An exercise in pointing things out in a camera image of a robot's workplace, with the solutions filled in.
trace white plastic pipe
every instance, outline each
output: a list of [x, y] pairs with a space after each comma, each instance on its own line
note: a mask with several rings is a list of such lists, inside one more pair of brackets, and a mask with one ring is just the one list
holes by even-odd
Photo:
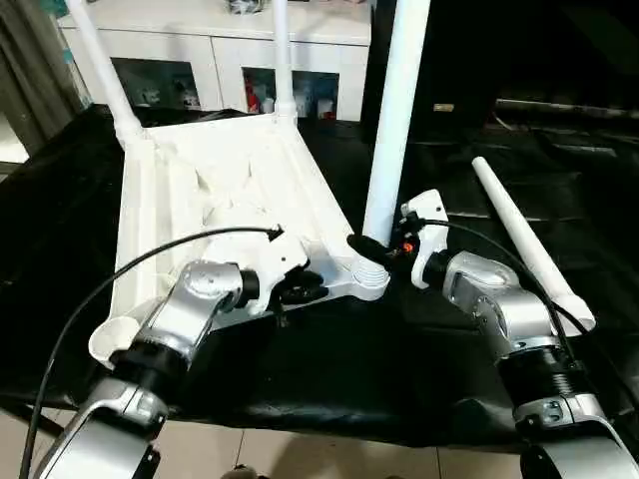
[[[395, 7], [363, 221], [363, 234], [384, 245], [390, 241], [429, 9], [429, 0], [397, 0]], [[388, 280], [380, 265], [361, 256], [352, 271], [368, 288], [385, 287]]]
[[276, 114], [278, 118], [297, 120], [298, 108], [293, 96], [291, 42], [289, 40], [288, 0], [273, 1], [276, 44]]
[[143, 129], [140, 121], [131, 110], [116, 69], [113, 67], [113, 63], [111, 63], [111, 59], [98, 36], [98, 31], [89, 17], [85, 0], [67, 0], [67, 6], [76, 22], [98, 77], [100, 77], [114, 118], [116, 136], [124, 147], [126, 143], [142, 135]]
[[[595, 326], [595, 319], [588, 305], [572, 291], [492, 168], [482, 157], [475, 158], [472, 166], [526, 266], [553, 301], [579, 319], [587, 329], [592, 329]], [[566, 333], [578, 334], [572, 324], [564, 322]]]

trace tiled floor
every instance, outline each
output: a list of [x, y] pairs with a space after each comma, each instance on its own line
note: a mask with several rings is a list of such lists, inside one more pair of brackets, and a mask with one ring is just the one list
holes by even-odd
[[[66, 424], [72, 413], [45, 414]], [[0, 413], [0, 477], [17, 477], [26, 425]], [[51, 445], [38, 437], [35, 460]], [[450, 449], [170, 422], [157, 442], [158, 479], [219, 479], [236, 464], [271, 479], [519, 479], [519, 459]]]
[[13, 133], [7, 118], [0, 112], [0, 162], [24, 163], [29, 155]]

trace black cable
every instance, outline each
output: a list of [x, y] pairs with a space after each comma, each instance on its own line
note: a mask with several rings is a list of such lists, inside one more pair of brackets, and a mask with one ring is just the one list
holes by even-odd
[[559, 338], [559, 342], [561, 343], [561, 346], [566, 351], [566, 354], [568, 354], [568, 357], [570, 358], [571, 362], [573, 364], [577, 362], [574, 351], [572, 350], [572, 346], [570, 346], [570, 343], [568, 342], [566, 331], [563, 327], [563, 324], [561, 323], [561, 319], [559, 318], [559, 314], [557, 312], [557, 309], [555, 308], [554, 303], [552, 302], [552, 299], [550, 298], [550, 296], [548, 295], [544, 287], [541, 285], [539, 280], [530, 271], [530, 269], [528, 269], [528, 267], [521, 261], [521, 259], [519, 259], [514, 253], [510, 252], [508, 248], [506, 248], [505, 246], [502, 246], [491, 237], [485, 235], [484, 233], [478, 232], [477, 230], [474, 230], [473, 228], [465, 227], [464, 225], [459, 225], [457, 223], [445, 222], [442, 220], [422, 220], [420, 222], [423, 225], [434, 225], [439, 227], [453, 228], [454, 230], [461, 230], [463, 232], [474, 235], [488, 242], [489, 244], [492, 244], [494, 247], [496, 247], [501, 252], [503, 252], [508, 257], [508, 259], [510, 259], [519, 269], [521, 269], [521, 271], [535, 286], [535, 289], [537, 290], [536, 292], [539, 294], [539, 298], [541, 299], [541, 302], [543, 302], [543, 304], [548, 309], [548, 314], [550, 314], [550, 320], [552, 321], [552, 325], [555, 326], [555, 330], [557, 331], [557, 337]]
[[590, 331], [588, 331], [588, 329], [586, 329], [585, 326], [581, 324], [581, 322], [575, 316], [573, 316], [570, 312], [568, 312], [565, 308], [561, 307], [556, 302], [554, 302], [553, 304], [555, 306], [555, 309], [557, 309], [557, 311], [563, 314], [566, 317], [566, 319], [568, 319], [572, 323], [572, 325], [577, 328], [577, 330], [581, 333], [581, 335], [585, 336], [590, 341], [591, 346], [605, 360], [605, 362], [608, 364], [608, 368], [612, 371], [612, 374], [615, 380], [617, 381], [619, 387], [628, 398], [628, 401], [630, 402], [630, 405], [634, 409], [635, 414], [639, 414], [639, 398], [637, 397], [635, 392], [632, 390], [632, 388], [628, 385], [628, 383], [625, 381], [625, 379], [623, 378], [623, 375], [621, 374], [621, 372], [619, 372], [619, 369], [617, 369], [617, 366], [615, 365], [613, 360], [610, 358], [608, 353], [603, 349], [599, 341], [597, 341], [594, 338], [594, 336], [590, 333]]
[[29, 429], [27, 431], [27, 437], [24, 444], [24, 450], [22, 453], [22, 463], [20, 464], [20, 479], [29, 479], [29, 470], [31, 468], [31, 459], [33, 457], [33, 448], [36, 441], [36, 434], [38, 432], [38, 422], [40, 421], [40, 414], [42, 412], [42, 403], [44, 402], [44, 395], [47, 389], [47, 384], [49, 382], [49, 378], [51, 377], [51, 372], [53, 370], [53, 365], [56, 360], [56, 356], [60, 350], [60, 346], [65, 336], [69, 332], [71, 326], [76, 322], [77, 318], [80, 316], [80, 313], [83, 309], [91, 302], [102, 290], [111, 284], [113, 281], [118, 279], [120, 276], [125, 274], [126, 272], [133, 269], [135, 266], [140, 264], [142, 261], [155, 256], [167, 249], [171, 249], [172, 247], [179, 246], [180, 244], [184, 244], [185, 242], [191, 242], [195, 240], [200, 240], [202, 238], [213, 237], [215, 235], [221, 235], [226, 233], [266, 233], [269, 235], [270, 239], [279, 235], [281, 230], [268, 230], [265, 228], [257, 228], [257, 227], [236, 227], [236, 228], [223, 228], [218, 230], [209, 230], [206, 232], [196, 233], [194, 235], [189, 235], [184, 238], [175, 239], [173, 241], [167, 242], [158, 246], [154, 249], [151, 249], [148, 252], [136, 257], [132, 261], [128, 262], [116, 272], [111, 274], [108, 278], [102, 281], [98, 287], [96, 287], [85, 299], [76, 307], [73, 311], [67, 322], [65, 323], [62, 331], [58, 335], [58, 339], [56, 340], [55, 345], [51, 351], [51, 355], [49, 356], [49, 361], [47, 362], [47, 367], [45, 368], [44, 374], [42, 375], [42, 381], [40, 382], [40, 388], [38, 389], [38, 395], [36, 396], [36, 400], [33, 404], [33, 413], [31, 415], [31, 421], [29, 421]]

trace curtain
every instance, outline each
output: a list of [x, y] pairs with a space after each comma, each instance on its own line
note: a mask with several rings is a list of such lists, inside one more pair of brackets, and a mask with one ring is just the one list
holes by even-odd
[[38, 0], [0, 0], [0, 110], [30, 155], [82, 110]]

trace black table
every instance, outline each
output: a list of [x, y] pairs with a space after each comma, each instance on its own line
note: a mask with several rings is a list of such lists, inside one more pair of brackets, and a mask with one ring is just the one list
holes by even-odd
[[[140, 110], [146, 126], [196, 112]], [[370, 146], [359, 126], [300, 130], [353, 229], [361, 228]], [[639, 372], [639, 148], [543, 132], [455, 132], [409, 145], [399, 200], [438, 188], [452, 220], [510, 244], [474, 177], [485, 156], [575, 291], [597, 315], [596, 337], [636, 390]], [[123, 153], [108, 111], [94, 106], [0, 184], [0, 404], [32, 402], [50, 349], [79, 300], [113, 270]], [[507, 262], [451, 232], [452, 247]], [[107, 316], [101, 295], [68, 337], [46, 404], [81, 402], [104, 371], [87, 352]], [[582, 339], [574, 340], [609, 412], [627, 404]], [[383, 299], [341, 298], [211, 336], [177, 404], [178, 419], [315, 431], [411, 446], [516, 441], [511, 405], [485, 342], [437, 291], [394, 278]]]

